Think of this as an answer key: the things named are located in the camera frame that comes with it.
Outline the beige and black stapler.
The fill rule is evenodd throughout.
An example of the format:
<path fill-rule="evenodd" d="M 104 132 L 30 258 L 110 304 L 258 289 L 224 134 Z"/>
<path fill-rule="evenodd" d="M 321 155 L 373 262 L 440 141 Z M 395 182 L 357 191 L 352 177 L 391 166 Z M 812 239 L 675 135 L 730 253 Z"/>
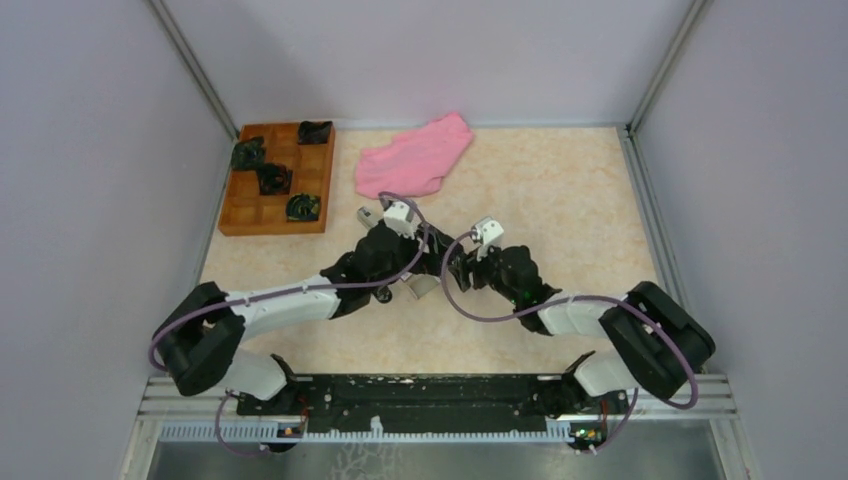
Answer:
<path fill-rule="evenodd" d="M 370 230 L 378 225 L 382 216 L 368 207 L 360 207 L 357 210 L 357 219 L 366 230 Z"/>

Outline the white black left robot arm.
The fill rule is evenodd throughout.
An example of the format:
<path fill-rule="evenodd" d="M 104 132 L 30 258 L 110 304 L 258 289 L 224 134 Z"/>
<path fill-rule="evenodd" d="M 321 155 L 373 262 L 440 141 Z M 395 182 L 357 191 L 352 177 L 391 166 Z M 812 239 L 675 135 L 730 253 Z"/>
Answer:
<path fill-rule="evenodd" d="M 202 283 L 156 330 L 149 358 L 185 397 L 222 387 L 288 413 L 300 399 L 290 368 L 280 357 L 254 354 L 242 343 L 299 323 L 350 315 L 406 274 L 437 277 L 452 241 L 434 226 L 418 227 L 406 238 L 380 221 L 353 250 L 301 282 L 253 292 Z"/>

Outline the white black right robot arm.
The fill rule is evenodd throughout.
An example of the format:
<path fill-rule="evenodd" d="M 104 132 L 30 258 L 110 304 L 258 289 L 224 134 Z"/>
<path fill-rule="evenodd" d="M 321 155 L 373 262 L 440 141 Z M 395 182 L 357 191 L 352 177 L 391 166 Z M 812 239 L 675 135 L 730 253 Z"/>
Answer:
<path fill-rule="evenodd" d="M 441 273 L 461 291 L 489 288 L 512 306 L 506 320 L 544 336 L 575 335 L 607 339 L 613 348 L 589 353 L 568 370 L 563 398 L 576 412 L 590 411 L 603 394 L 642 388 L 669 402 L 712 357 L 711 335 L 662 288 L 641 281 L 624 296 L 569 295 L 546 283 L 525 245 L 478 247 L 466 253 L 451 244 Z"/>

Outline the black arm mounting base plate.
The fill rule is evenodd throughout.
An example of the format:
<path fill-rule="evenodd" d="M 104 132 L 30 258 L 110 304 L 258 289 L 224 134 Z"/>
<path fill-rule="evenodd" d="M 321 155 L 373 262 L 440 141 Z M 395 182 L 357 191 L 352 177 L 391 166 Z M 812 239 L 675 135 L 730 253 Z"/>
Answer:
<path fill-rule="evenodd" d="M 305 418 L 309 433 L 359 433 L 378 419 L 392 434 L 542 432 L 562 415 L 628 408 L 622 392 L 591 397 L 563 374 L 300 377 L 270 400 L 238 397 L 240 416 Z"/>

